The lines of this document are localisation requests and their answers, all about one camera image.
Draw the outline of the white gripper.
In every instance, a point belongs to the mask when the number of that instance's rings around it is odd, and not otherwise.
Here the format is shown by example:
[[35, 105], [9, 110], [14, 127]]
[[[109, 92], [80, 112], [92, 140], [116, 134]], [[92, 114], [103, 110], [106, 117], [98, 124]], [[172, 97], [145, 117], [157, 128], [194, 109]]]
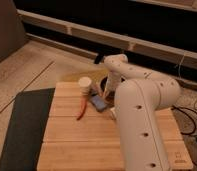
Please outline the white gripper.
[[109, 73], [103, 97], [106, 98], [111, 92], [114, 92], [121, 82], [121, 76], [118, 74]]

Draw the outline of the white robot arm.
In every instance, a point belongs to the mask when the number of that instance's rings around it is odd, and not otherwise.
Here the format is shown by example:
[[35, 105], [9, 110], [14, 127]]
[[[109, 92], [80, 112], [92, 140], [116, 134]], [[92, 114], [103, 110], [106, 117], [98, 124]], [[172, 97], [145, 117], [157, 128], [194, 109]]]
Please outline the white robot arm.
[[171, 107], [180, 95], [172, 77], [128, 63], [125, 54], [104, 59], [105, 89], [114, 91], [116, 122], [125, 171], [172, 171], [155, 111]]

